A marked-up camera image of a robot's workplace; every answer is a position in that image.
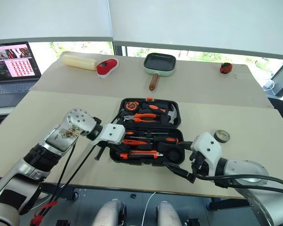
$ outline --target pliers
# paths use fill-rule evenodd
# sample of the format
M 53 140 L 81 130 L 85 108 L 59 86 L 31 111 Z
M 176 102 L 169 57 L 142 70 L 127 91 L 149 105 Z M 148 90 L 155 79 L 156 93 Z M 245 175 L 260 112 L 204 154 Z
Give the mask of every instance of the pliers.
M 126 120 L 133 120 L 135 123 L 139 123 L 139 122 L 156 122 L 155 120 L 143 120 L 141 118 L 156 118 L 155 114 L 151 114 L 151 113 L 145 113 L 145 114 L 138 114 L 136 113 L 135 115 L 125 115 L 124 116 L 124 121 Z

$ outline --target laptop keyboard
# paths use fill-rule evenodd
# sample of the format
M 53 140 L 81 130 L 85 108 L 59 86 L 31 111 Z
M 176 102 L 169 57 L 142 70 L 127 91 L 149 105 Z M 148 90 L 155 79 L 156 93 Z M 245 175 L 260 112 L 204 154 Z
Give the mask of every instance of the laptop keyboard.
M 35 82 L 16 82 L 9 84 L 0 84 L 0 94 L 26 93 Z

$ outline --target white cable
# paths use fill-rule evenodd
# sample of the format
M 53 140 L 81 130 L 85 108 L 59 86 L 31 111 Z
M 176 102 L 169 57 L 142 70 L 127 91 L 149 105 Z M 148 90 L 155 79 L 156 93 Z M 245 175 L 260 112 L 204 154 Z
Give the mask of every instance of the white cable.
M 156 194 L 156 192 L 154 192 L 154 193 L 150 196 L 150 198 L 148 199 L 148 201 L 147 201 L 146 208 L 145 208 L 145 211 L 144 211 L 143 217 L 142 217 L 141 226 L 143 226 L 143 221 L 144 221 L 144 219 L 145 219 L 145 214 L 146 214 L 146 210 L 147 210 L 147 207 L 148 207 L 148 203 L 149 203 L 150 199 L 152 198 L 152 196 L 155 195 L 155 194 Z
M 41 204 L 39 204 L 39 205 L 37 205 L 37 206 L 31 208 L 31 210 L 36 209 L 36 208 L 39 207 L 39 206 L 42 206 L 42 205 L 43 205 L 45 202 L 47 202 L 51 197 L 52 197 L 52 195 L 51 195 L 47 200 L 45 200 L 44 202 L 42 202 Z

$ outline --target wooden pan handle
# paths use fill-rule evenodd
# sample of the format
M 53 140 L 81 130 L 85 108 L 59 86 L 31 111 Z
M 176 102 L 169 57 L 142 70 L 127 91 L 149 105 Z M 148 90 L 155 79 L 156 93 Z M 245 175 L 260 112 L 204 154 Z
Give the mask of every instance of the wooden pan handle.
M 157 73 L 155 73 L 153 75 L 152 80 L 151 80 L 150 85 L 149 85 L 149 90 L 150 91 L 153 91 L 155 89 L 156 83 L 158 81 L 158 77 L 159 77 L 159 75 Z

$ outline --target toolbox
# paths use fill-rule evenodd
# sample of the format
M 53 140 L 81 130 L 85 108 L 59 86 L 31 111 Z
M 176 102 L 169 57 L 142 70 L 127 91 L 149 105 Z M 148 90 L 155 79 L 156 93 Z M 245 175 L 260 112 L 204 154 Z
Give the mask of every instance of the toolbox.
M 176 129 L 181 123 L 178 104 L 170 100 L 153 98 L 126 98 L 119 108 L 117 124 L 125 127 L 125 151 L 110 149 L 115 162 L 133 165 L 164 162 L 180 164 L 184 161 L 184 148 L 176 145 L 183 135 Z

